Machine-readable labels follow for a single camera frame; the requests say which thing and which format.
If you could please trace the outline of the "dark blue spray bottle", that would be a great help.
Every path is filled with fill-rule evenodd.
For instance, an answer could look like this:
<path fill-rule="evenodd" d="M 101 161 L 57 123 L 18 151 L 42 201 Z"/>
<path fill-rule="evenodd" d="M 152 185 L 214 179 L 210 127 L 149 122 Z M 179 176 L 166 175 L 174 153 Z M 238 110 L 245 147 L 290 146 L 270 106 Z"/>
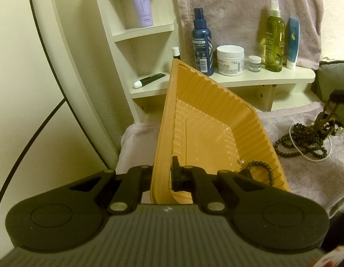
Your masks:
<path fill-rule="evenodd" d="M 210 77 L 214 73 L 212 34 L 207 27 L 202 8 L 194 8 L 192 44 L 195 66 L 198 71 Z"/>

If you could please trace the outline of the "mauve towel on headboard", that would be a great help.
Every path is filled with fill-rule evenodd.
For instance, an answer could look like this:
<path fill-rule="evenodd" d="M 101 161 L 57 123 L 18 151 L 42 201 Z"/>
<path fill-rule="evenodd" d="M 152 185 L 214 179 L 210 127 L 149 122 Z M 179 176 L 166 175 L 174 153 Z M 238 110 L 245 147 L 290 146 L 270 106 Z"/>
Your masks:
<path fill-rule="evenodd" d="M 261 55 L 266 38 L 266 24 L 271 0 L 177 0 L 183 40 L 183 59 L 194 65 L 192 29 L 194 9 L 202 8 L 212 33 L 213 47 L 238 45 L 245 55 Z M 279 0 L 281 17 L 299 19 L 300 46 L 296 64 L 318 69 L 322 52 L 321 24 L 323 0 Z"/>

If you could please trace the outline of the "grey velvet pillow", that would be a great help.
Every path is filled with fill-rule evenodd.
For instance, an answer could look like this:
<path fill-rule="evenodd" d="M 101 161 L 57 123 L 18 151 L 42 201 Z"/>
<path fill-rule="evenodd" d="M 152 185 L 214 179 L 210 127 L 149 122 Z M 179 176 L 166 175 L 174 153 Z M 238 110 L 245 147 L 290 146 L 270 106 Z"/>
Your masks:
<path fill-rule="evenodd" d="M 325 106 L 329 95 L 337 89 L 344 90 L 344 60 L 321 61 L 311 90 Z"/>

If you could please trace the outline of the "black white-capped tube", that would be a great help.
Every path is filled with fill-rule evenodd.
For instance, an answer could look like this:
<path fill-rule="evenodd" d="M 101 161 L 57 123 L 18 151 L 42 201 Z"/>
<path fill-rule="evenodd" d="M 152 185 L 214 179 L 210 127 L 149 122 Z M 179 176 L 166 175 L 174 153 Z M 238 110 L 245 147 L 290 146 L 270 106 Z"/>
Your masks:
<path fill-rule="evenodd" d="M 156 80 L 159 80 L 161 78 L 164 78 L 166 75 L 163 73 L 158 73 L 158 74 L 153 74 L 150 75 L 148 77 L 142 78 L 140 80 L 137 80 L 134 84 L 133 84 L 133 89 L 139 89 L 142 88 L 144 86 L 146 86 L 147 84 L 150 84 Z"/>

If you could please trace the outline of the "orange plastic tray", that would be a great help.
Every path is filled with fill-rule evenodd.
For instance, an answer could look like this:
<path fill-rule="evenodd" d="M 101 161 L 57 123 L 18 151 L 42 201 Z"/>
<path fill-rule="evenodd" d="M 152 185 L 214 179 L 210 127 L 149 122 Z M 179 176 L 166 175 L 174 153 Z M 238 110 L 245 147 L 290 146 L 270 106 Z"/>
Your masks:
<path fill-rule="evenodd" d="M 189 204 L 191 195 L 171 187 L 172 156 L 180 166 L 208 174 L 239 172 L 261 161 L 273 171 L 274 187 L 289 191 L 284 170 L 254 108 L 229 89 L 175 59 L 171 65 L 154 159 L 150 198 L 154 204 Z"/>

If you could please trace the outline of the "green olive spray bottle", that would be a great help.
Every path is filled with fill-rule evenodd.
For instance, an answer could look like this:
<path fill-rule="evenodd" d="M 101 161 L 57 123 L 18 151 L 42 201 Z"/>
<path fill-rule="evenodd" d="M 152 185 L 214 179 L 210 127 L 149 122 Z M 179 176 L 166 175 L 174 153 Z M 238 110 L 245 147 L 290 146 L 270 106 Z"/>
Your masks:
<path fill-rule="evenodd" d="M 279 0 L 271 0 L 270 16 L 267 19 L 265 67 L 271 72 L 280 72 L 284 64 L 285 23 L 281 18 Z"/>

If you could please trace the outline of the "blue white cream tube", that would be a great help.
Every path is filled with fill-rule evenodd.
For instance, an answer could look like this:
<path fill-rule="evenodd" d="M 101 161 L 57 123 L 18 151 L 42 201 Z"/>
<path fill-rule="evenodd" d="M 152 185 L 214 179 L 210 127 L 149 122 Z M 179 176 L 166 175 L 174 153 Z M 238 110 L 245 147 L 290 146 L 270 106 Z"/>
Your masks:
<path fill-rule="evenodd" d="M 298 18 L 290 17 L 289 19 L 289 39 L 286 67 L 295 70 L 299 54 L 300 44 L 300 22 Z"/>

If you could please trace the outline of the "white cream jar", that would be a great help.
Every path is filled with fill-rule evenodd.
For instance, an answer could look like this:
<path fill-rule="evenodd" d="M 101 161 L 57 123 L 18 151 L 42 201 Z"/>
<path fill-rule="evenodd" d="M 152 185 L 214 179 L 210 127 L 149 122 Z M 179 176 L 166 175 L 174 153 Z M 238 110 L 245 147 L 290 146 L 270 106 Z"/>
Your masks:
<path fill-rule="evenodd" d="M 244 71 L 244 48 L 237 45 L 217 47 L 218 71 L 224 76 L 238 76 Z"/>

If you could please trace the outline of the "small green label jar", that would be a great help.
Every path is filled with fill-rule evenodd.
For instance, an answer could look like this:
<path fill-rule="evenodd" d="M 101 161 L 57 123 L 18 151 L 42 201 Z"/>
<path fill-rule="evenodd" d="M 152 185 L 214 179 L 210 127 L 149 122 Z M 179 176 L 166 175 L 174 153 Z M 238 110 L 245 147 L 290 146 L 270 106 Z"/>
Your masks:
<path fill-rule="evenodd" d="M 260 72 L 261 71 L 262 59 L 256 55 L 250 55 L 248 57 L 248 70 L 251 72 Z"/>

